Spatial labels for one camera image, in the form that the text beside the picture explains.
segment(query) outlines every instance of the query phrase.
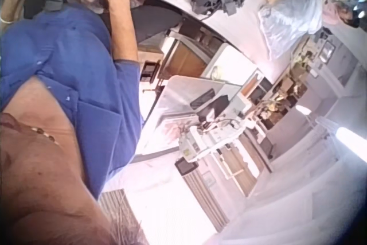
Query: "window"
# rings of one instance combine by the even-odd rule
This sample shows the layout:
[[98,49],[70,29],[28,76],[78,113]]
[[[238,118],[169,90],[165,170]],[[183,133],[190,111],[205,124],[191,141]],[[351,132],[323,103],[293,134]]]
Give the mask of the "window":
[[257,105],[266,95],[268,91],[272,88],[271,82],[264,77],[262,81],[259,83],[259,85],[255,88],[254,91],[249,96],[250,101],[252,101],[253,104]]

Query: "lamp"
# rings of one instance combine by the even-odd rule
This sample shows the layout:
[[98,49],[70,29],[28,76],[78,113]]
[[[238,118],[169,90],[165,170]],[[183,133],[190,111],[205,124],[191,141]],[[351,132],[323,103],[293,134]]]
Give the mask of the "lamp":
[[354,152],[363,161],[367,162],[367,140],[345,127],[324,117],[318,117],[316,123],[329,130],[348,149]]

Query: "machine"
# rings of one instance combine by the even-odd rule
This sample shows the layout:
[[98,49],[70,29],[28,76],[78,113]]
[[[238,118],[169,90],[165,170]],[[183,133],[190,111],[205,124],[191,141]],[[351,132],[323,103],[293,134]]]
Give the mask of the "machine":
[[251,106],[252,103],[238,93],[230,102],[227,96],[222,96],[199,111],[199,122],[184,127],[178,141],[187,162],[195,162],[231,143],[246,127],[254,128],[255,122],[245,116]]

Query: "skin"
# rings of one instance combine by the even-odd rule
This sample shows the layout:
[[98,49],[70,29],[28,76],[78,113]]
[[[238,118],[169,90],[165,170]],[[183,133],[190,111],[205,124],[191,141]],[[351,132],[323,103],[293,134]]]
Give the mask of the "skin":
[[353,13],[347,8],[337,6],[337,11],[341,20],[351,20],[353,18]]
[[[23,1],[5,0],[2,18],[16,21]],[[109,1],[114,59],[137,60],[129,0]],[[44,129],[59,145],[31,126]],[[85,183],[75,130],[36,77],[24,83],[3,110],[0,135],[1,207],[17,241],[84,231],[84,239],[90,236],[89,244],[94,244],[95,235],[108,232],[109,221]]]

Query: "striped curtain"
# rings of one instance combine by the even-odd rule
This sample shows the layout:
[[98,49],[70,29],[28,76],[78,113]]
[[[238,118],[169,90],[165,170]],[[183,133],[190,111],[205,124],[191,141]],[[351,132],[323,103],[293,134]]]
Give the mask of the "striped curtain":
[[204,179],[198,169],[182,177],[193,192],[196,200],[199,202],[209,220],[213,223],[216,231],[221,232],[229,223],[229,220],[219,206],[217,200],[214,198],[212,192],[205,185]]
[[243,161],[239,150],[235,146],[232,146],[231,149],[223,147],[221,151],[222,157],[231,173],[235,175],[234,178],[240,189],[246,196],[249,196],[255,187],[256,178],[252,175],[247,163]]

